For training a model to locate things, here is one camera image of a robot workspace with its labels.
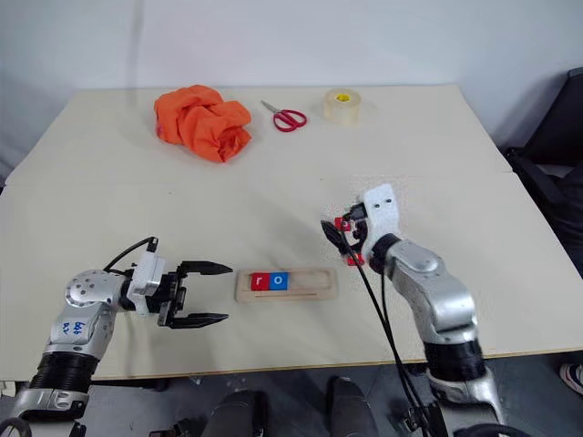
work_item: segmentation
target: scissors blade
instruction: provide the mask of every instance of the scissors blade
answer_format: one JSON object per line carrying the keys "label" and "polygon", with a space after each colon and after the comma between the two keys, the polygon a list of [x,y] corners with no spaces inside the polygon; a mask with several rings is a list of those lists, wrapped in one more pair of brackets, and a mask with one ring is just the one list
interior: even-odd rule
{"label": "scissors blade", "polygon": [[277,107],[273,107],[272,105],[270,105],[267,102],[264,102],[263,100],[261,101],[262,104],[267,107],[273,114],[277,114],[278,112],[281,112]]}

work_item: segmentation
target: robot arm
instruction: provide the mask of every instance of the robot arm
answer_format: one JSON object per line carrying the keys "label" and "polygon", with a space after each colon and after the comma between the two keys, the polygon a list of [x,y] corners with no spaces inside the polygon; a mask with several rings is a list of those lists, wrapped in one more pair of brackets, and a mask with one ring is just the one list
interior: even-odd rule
{"label": "robot arm", "polygon": [[13,418],[28,422],[35,436],[84,435],[74,420],[85,412],[91,377],[113,336],[118,312],[158,314],[158,325],[172,329],[201,328],[229,317],[211,313],[176,317],[183,309],[182,281],[189,273],[216,275],[232,270],[209,261],[182,261],[176,271],[164,274],[165,261],[155,254],[158,239],[148,240],[148,249],[134,269],[111,270],[110,263],[103,270],[79,273],[66,285],[66,306],[51,327],[37,374],[18,393],[12,413]]}
{"label": "robot arm", "polygon": [[[478,343],[476,308],[468,289],[431,250],[397,237],[399,213],[390,185],[371,189],[359,200],[343,216],[345,222],[355,223],[357,243],[351,248],[361,252],[375,272],[386,275],[410,305],[442,413],[448,414],[452,405],[467,411],[480,406],[489,410],[491,422],[504,423],[494,377]],[[331,223],[322,226],[345,255],[339,231]]]}

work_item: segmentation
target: yellow tape core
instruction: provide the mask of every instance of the yellow tape core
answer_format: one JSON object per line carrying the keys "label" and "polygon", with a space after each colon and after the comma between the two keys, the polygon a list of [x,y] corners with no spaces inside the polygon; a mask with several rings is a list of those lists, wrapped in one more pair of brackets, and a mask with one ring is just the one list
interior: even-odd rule
{"label": "yellow tape core", "polygon": [[336,100],[339,102],[350,102],[350,96],[348,94],[339,94],[336,96]]}

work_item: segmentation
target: black chair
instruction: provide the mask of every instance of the black chair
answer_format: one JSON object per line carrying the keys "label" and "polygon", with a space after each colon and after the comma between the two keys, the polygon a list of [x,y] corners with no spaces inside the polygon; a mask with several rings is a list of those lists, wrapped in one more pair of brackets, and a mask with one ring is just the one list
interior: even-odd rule
{"label": "black chair", "polygon": [[583,68],[568,72],[527,144],[505,155],[583,277]]}

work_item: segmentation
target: red scissors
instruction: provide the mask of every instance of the red scissors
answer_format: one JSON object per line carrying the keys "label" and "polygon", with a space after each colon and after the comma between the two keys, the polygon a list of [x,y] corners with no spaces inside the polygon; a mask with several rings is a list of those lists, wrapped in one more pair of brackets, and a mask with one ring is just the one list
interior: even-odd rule
{"label": "red scissors", "polygon": [[305,126],[308,122],[307,116],[291,109],[278,109],[267,102],[261,101],[273,113],[273,125],[281,132],[292,132],[298,127]]}

